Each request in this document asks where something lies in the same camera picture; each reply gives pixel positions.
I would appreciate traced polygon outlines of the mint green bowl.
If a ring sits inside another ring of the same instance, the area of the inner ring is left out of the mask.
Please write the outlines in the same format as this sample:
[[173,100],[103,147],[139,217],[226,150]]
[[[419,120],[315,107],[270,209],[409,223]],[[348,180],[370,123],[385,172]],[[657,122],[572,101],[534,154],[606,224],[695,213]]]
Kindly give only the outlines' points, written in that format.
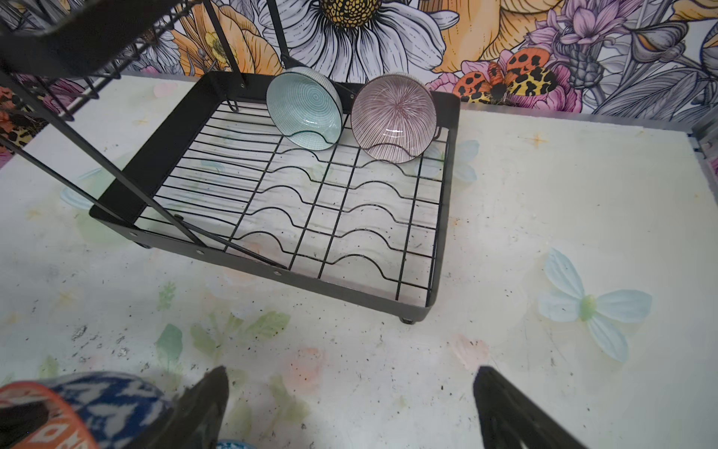
[[307,67],[292,67],[267,88],[267,110],[288,140],[311,151],[338,143],[342,133],[342,104],[332,82]]

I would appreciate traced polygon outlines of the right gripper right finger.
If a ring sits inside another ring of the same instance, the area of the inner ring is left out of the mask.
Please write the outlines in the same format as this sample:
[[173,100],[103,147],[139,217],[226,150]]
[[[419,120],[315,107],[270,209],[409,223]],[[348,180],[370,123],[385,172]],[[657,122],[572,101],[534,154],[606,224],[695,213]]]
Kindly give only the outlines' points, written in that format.
[[473,396],[485,448],[583,447],[493,367],[479,368]]

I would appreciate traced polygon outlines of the orange patterned bowl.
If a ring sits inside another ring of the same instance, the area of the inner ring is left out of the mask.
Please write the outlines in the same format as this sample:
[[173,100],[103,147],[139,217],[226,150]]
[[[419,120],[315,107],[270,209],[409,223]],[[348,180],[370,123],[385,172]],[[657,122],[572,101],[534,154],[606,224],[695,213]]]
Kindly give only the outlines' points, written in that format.
[[98,448],[78,414],[36,382],[1,387],[2,448]]

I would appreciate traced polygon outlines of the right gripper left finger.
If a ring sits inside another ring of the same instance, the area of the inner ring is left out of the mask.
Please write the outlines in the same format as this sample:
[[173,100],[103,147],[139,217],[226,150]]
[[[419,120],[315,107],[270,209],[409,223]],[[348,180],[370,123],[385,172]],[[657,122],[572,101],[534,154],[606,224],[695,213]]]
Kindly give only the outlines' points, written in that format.
[[125,448],[215,448],[229,398],[226,368],[207,373]]

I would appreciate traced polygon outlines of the pink striped bowl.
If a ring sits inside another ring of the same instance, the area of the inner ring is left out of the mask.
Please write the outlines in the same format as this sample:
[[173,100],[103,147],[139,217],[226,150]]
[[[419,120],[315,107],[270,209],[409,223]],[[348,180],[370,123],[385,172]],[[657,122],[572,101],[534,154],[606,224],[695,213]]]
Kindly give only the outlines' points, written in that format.
[[396,73],[362,87],[353,102],[351,122],[356,143],[371,158],[404,164],[429,147],[438,116],[424,84]]

